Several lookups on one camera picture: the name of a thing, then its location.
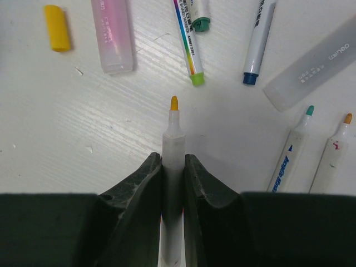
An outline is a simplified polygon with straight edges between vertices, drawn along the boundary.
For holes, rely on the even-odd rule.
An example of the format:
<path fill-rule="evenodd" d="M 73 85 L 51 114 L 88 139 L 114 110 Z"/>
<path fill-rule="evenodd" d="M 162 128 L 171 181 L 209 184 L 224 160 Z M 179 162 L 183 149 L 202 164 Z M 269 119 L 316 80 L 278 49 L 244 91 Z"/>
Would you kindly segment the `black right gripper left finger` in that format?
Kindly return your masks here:
<path fill-rule="evenodd" d="M 2 194 L 2 266 L 156 266 L 162 164 L 97 194 Z"/>

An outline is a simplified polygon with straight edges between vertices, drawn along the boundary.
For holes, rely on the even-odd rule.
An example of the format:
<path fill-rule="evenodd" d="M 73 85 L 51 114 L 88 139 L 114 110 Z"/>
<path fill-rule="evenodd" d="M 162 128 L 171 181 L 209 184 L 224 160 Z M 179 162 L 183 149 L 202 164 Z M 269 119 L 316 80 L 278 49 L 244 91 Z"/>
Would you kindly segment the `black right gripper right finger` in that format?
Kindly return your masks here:
<path fill-rule="evenodd" d="M 186 155 L 187 266 L 354 266 L 355 197 L 237 193 Z"/>

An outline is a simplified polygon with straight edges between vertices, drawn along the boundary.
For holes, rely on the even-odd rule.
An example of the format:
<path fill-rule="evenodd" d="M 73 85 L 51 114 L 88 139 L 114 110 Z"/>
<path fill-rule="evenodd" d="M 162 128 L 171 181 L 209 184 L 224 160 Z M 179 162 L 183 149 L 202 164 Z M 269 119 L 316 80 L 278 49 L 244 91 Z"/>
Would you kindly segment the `teal cap white pen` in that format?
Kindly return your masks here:
<path fill-rule="evenodd" d="M 308 126 L 311 123 L 314 109 L 314 105 L 310 105 L 298 125 L 289 132 L 267 192 L 286 192 L 309 137 Z"/>

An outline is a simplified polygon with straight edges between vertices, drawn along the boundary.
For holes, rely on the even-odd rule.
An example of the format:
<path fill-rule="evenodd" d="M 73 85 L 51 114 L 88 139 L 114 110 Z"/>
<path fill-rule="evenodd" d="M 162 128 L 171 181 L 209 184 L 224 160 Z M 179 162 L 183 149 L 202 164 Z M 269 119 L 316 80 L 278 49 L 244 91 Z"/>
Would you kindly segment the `pink orange cap pen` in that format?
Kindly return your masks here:
<path fill-rule="evenodd" d="M 324 194 L 332 182 L 336 180 L 343 158 L 348 149 L 347 133 L 352 123 L 353 115 L 348 113 L 339 125 L 335 134 L 328 138 L 318 168 L 314 175 L 310 194 Z"/>

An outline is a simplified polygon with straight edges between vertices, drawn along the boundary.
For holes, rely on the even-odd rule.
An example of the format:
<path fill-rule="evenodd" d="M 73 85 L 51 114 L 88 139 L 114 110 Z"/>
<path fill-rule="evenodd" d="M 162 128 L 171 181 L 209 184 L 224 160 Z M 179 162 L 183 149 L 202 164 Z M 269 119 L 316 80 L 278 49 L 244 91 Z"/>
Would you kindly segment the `purple highlighter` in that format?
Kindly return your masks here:
<path fill-rule="evenodd" d="M 134 67 L 126 1 L 92 0 L 101 67 L 106 74 L 130 72 Z"/>

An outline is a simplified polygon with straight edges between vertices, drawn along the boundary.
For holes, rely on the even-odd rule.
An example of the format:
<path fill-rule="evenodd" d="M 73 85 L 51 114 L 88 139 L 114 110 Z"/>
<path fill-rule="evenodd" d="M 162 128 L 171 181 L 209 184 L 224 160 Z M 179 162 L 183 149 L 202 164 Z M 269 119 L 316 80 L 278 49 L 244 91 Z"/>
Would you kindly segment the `orange highlighter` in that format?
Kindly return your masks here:
<path fill-rule="evenodd" d="M 355 17 L 343 23 L 263 89 L 280 112 L 290 109 L 355 61 Z"/>

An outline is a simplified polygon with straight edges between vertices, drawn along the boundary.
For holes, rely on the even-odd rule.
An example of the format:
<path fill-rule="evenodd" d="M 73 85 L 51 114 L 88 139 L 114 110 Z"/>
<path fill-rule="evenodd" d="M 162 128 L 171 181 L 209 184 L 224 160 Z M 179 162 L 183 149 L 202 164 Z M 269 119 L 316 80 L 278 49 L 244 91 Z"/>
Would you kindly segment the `teal green cap pen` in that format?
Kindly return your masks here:
<path fill-rule="evenodd" d="M 210 11 L 208 0 L 189 0 L 190 15 L 195 32 L 202 33 L 210 29 Z"/>

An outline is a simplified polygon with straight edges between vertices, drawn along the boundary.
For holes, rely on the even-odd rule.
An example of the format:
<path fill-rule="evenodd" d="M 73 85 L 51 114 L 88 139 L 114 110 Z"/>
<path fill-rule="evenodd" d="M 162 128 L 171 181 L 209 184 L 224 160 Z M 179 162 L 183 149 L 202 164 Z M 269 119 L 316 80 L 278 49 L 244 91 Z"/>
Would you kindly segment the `dark blue whiteboard marker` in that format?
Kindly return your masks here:
<path fill-rule="evenodd" d="M 268 40 L 271 22 L 273 19 L 276 0 L 259 1 L 258 12 L 255 19 L 249 49 L 243 70 L 243 84 L 255 85 L 260 73 L 264 51 Z"/>

